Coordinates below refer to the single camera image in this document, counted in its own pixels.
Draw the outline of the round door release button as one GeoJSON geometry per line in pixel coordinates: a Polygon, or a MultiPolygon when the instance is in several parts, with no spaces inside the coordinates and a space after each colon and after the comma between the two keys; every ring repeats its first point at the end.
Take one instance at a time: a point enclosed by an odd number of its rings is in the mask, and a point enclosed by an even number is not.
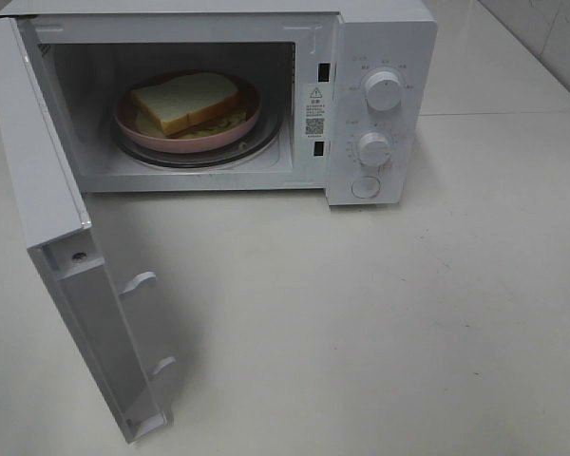
{"type": "Polygon", "coordinates": [[[380,180],[373,176],[363,176],[351,185],[352,194],[359,199],[372,199],[380,192],[380,180]]]}

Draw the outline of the toast sandwich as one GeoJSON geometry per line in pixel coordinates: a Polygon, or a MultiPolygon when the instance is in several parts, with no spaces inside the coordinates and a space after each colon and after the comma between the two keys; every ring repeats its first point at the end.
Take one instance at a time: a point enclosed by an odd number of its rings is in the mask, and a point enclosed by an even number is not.
{"type": "Polygon", "coordinates": [[[240,104],[238,85],[214,72],[196,72],[130,90],[137,129],[168,138],[227,114],[240,104]]]}

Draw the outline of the pink round plate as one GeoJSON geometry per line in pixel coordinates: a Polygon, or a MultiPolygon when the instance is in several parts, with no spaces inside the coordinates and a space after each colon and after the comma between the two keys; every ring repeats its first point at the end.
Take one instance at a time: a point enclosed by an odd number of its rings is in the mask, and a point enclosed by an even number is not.
{"type": "Polygon", "coordinates": [[[230,112],[216,120],[188,128],[180,134],[168,138],[147,136],[137,129],[136,118],[138,109],[129,98],[131,89],[163,83],[172,77],[196,72],[211,71],[180,71],[167,73],[146,80],[130,88],[121,97],[114,108],[114,119],[117,126],[125,136],[131,139],[135,144],[170,154],[206,152],[233,143],[250,132],[259,120],[261,113],[261,97],[258,90],[239,77],[219,72],[214,73],[230,78],[238,85],[241,93],[240,104],[230,112]]]}

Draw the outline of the white microwave door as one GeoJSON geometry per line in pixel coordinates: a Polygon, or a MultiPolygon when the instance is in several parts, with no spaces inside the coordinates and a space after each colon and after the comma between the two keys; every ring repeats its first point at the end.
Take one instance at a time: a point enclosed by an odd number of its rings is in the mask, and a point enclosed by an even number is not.
{"type": "Polygon", "coordinates": [[[28,20],[0,18],[0,130],[28,255],[128,443],[167,424],[67,159],[71,121],[28,20]]]}

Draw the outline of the glass microwave turntable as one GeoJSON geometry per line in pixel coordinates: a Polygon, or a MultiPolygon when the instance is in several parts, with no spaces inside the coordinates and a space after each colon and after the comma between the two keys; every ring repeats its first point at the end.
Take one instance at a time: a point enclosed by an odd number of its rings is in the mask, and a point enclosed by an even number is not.
{"type": "Polygon", "coordinates": [[[201,169],[237,162],[254,155],[275,139],[282,121],[281,114],[261,114],[256,125],[242,138],[216,149],[191,154],[170,154],[135,144],[115,121],[111,124],[110,133],[120,150],[137,161],[162,168],[201,169]]]}

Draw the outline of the lower white timer knob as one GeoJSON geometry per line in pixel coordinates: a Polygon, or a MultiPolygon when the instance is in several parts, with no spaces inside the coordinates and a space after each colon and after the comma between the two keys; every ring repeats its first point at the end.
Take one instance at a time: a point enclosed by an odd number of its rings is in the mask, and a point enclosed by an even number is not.
{"type": "Polygon", "coordinates": [[[390,139],[382,133],[369,132],[357,142],[357,154],[360,162],[368,167],[380,167],[391,157],[390,139]]]}

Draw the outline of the white warning label sticker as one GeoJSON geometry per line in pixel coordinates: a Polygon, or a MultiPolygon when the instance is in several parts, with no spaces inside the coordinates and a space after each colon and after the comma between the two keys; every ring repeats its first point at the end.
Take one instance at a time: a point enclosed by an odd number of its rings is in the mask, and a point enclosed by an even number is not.
{"type": "Polygon", "coordinates": [[[327,97],[321,84],[305,85],[303,97],[303,130],[309,138],[324,136],[327,116],[327,97]]]}

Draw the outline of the white microwave oven body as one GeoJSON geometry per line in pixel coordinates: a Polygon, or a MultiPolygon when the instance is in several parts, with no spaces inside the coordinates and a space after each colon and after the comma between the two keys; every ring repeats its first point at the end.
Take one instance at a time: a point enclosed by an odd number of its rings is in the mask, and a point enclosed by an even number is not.
{"type": "Polygon", "coordinates": [[[420,1],[13,1],[0,18],[28,20],[54,95],[71,121],[67,159],[81,193],[321,189],[332,205],[401,197],[437,25],[420,1]],[[363,83],[377,68],[401,79],[394,109],[376,111],[363,83]],[[117,100],[180,71],[224,72],[255,86],[275,139],[225,165],[174,169],[137,161],[113,142],[117,100]],[[324,136],[303,130],[305,85],[327,97],[324,136]],[[390,160],[363,165],[359,138],[390,139],[390,160]],[[372,199],[352,194],[380,180],[372,199]]]}

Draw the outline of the upper white power knob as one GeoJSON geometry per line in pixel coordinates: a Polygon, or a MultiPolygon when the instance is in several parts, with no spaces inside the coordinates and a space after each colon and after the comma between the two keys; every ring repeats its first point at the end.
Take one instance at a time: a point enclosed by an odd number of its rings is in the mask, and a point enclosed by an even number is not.
{"type": "Polygon", "coordinates": [[[390,68],[377,68],[363,83],[367,104],[376,111],[386,112],[399,105],[402,98],[400,77],[390,68]]]}

